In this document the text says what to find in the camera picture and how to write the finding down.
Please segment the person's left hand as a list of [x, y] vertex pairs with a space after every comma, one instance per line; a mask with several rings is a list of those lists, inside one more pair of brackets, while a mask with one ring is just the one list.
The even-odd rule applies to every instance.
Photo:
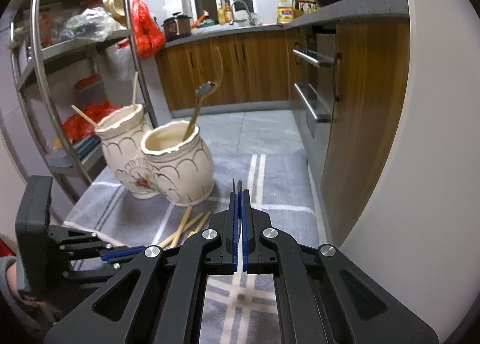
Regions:
[[30, 306], [30, 307], [39, 307], [44, 306], [44, 302], [38, 302], [36, 300], [29, 300], [21, 298], [17, 289], [17, 269], [16, 263], [13, 263], [6, 271], [7, 284], [10, 289], [10, 292], [19, 300], [21, 303]]

